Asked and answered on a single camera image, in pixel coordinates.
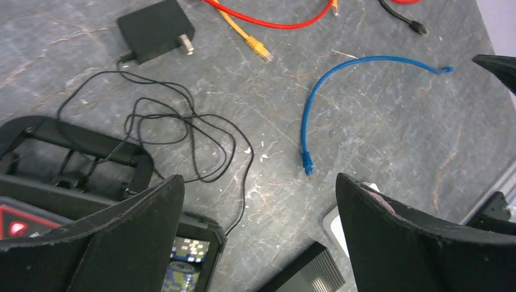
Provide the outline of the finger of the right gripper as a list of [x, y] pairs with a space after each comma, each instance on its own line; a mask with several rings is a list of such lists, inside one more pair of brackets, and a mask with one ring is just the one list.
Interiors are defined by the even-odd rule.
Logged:
[[515, 57], [478, 54], [472, 61], [491, 72], [515, 94]]

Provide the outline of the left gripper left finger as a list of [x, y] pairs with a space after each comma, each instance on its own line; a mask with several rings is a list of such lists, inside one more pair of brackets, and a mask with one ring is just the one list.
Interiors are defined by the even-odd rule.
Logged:
[[1, 176], [1, 194], [69, 219], [1, 241], [2, 291], [160, 291], [185, 185], [173, 175], [120, 202]]

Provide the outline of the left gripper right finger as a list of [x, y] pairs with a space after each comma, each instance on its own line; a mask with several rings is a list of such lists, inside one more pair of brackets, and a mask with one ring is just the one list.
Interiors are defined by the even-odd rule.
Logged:
[[515, 235], [436, 218], [344, 173], [335, 191], [358, 291], [515, 290]]

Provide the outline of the white plastic box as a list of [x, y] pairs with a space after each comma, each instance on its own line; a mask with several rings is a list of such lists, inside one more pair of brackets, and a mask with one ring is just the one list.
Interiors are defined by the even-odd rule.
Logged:
[[341, 225], [338, 206], [335, 206], [327, 215], [324, 216], [322, 219], [322, 227], [330, 241], [341, 252], [343, 252], [346, 257], [349, 257], [349, 251], [347, 248], [343, 227]]

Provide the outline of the black network switch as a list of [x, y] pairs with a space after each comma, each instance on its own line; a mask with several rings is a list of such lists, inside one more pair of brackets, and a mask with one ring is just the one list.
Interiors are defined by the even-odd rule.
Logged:
[[338, 291], [344, 284], [329, 250], [314, 242], [259, 291]]

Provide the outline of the black power adapter with cord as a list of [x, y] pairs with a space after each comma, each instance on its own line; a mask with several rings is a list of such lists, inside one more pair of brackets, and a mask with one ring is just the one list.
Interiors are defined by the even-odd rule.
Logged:
[[[247, 144], [247, 150], [249, 152], [249, 161], [245, 167], [245, 171], [243, 172], [241, 182], [241, 198], [240, 198], [240, 211], [237, 216], [237, 218], [234, 220], [234, 222], [228, 226], [228, 228], [225, 230], [225, 236], [229, 237], [234, 233], [234, 231], [242, 226], [242, 220], [244, 218], [244, 214], [246, 211], [246, 180], [248, 178], [249, 172], [251, 170], [251, 166], [254, 162], [254, 159], [256, 157], [253, 145], [248, 138], [248, 136], [242, 131], [240, 127], [238, 127], [233, 121], [223, 117], [219, 116], [218, 114], [200, 114], [195, 109], [195, 101], [193, 98], [192, 93], [182, 84], [176, 83], [176, 82], [169, 82], [164, 80], [156, 80], [154, 78], [142, 76], [135, 74], [130, 71], [123, 70], [121, 68], [122, 63], [128, 63], [128, 62], [136, 62], [138, 60], [138, 54], [134, 49], [131, 49], [127, 54], [120, 56], [116, 61], [116, 67], [113, 70], [104, 70], [104, 71], [98, 71], [95, 74], [88, 77], [84, 82], [78, 86], [71, 95], [63, 101], [63, 103], [58, 107], [56, 111], [56, 118], [58, 120], [58, 130], [61, 134], [64, 135], [64, 138], [66, 141], [70, 142], [73, 146], [78, 147], [78, 151], [81, 155], [86, 156], [86, 146], [83, 144], [80, 144], [78, 139], [73, 138], [69, 133], [65, 132], [64, 126], [65, 126], [65, 120], [63, 119], [63, 111], [67, 107], [67, 105], [75, 98], [75, 96], [82, 90], [84, 86], [88, 84], [92, 79], [94, 79], [97, 76], [103, 75], [103, 74], [119, 74], [123, 79], [126, 81], [133, 83], [135, 85], [141, 85], [141, 86], [162, 86], [164, 88], [167, 88], [171, 91], [173, 91], [175, 94], [179, 95], [186, 103], [187, 107], [189, 109], [189, 113], [183, 114], [176, 110], [176, 108], [170, 106], [167, 103], [164, 103], [160, 100], [155, 100], [152, 98], [148, 98], [148, 102], [154, 102], [158, 105], [161, 105], [165, 107], [166, 113], [159, 113], [159, 114], [149, 114], [149, 115], [140, 115], [137, 113], [137, 111], [132, 111], [127, 117], [124, 122], [124, 138], [115, 144], [115, 146], [109, 148], [108, 154], [105, 158], [102, 158], [100, 160], [101, 163], [106, 163], [109, 161], [112, 161], [114, 159], [114, 156], [116, 154], [119, 154], [121, 152], [121, 149], [123, 146], [126, 146], [129, 144], [130, 140], [136, 141], [140, 146], [144, 147], [148, 145], [148, 141], [143, 140], [141, 138], [141, 124], [146, 120], [159, 120], [159, 119], [173, 119], [178, 120], [183, 124], [184, 127], [184, 134], [183, 136], [179, 137], [178, 139], [175, 139], [173, 141], [164, 141], [163, 145], [173, 145], [178, 144], [185, 140], [186, 138], [190, 139], [190, 147], [191, 147], [191, 158], [192, 158], [192, 165], [193, 169], [195, 171], [195, 177], [193, 178], [193, 181], [201, 181], [203, 183], [213, 183], [217, 180], [219, 180], [222, 176], [225, 175], [225, 173], [228, 171], [228, 169], [231, 167], [231, 164], [234, 160], [234, 156], [237, 151], [237, 139], [234, 136], [234, 134], [230, 131], [227, 131], [224, 128], [220, 128], [218, 125], [215, 125], [211, 123], [208, 118], [212, 117], [214, 119], [221, 120], [227, 124], [229, 124], [233, 129], [239, 133], [239, 135], [242, 136], [242, 139]], [[204, 131], [202, 128], [200, 128], [198, 125], [196, 125], [196, 120], [199, 120], [201, 123], [207, 125], [211, 129], [215, 129], [217, 131], [222, 132], [224, 135], [226, 135], [230, 140], [232, 141], [232, 148], [231, 151], [227, 151], [226, 148], [214, 137], [212, 137], [211, 134]], [[218, 166], [217, 169], [214, 169], [213, 171], [209, 173], [201, 173], [197, 166], [197, 147], [195, 145], [195, 134], [200, 133], [207, 139], [209, 139], [215, 146], [222, 152], [224, 158], [222, 160], [222, 163]]]

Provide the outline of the black poker chip case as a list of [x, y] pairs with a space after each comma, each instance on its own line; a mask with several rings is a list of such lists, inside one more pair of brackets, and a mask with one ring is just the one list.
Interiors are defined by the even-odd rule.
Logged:
[[[86, 156], [66, 141], [58, 120], [47, 116], [23, 116], [1, 126], [1, 176], [76, 191], [114, 202], [150, 187], [154, 163], [140, 145], [129, 143], [108, 165], [100, 160], [119, 139], [64, 124], [65, 132], [86, 146]], [[1, 194], [1, 241], [38, 237], [69, 222]], [[221, 226], [214, 220], [184, 213], [173, 241], [160, 291], [207, 291], [226, 244]]]

